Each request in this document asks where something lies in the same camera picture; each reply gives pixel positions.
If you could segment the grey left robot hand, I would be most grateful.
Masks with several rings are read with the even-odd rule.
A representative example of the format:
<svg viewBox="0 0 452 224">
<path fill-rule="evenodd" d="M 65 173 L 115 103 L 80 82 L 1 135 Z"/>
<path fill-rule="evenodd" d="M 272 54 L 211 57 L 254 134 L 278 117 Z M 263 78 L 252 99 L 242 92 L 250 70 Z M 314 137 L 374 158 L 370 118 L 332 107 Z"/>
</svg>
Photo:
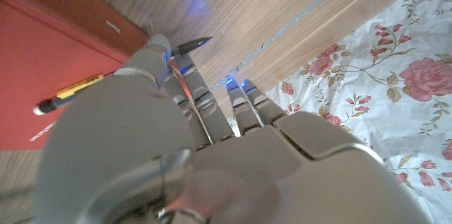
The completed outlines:
<svg viewBox="0 0 452 224">
<path fill-rule="evenodd" d="M 426 223 L 383 160 L 251 81 L 226 83 L 235 134 L 187 55 L 154 35 L 51 130 L 37 223 Z"/>
</svg>

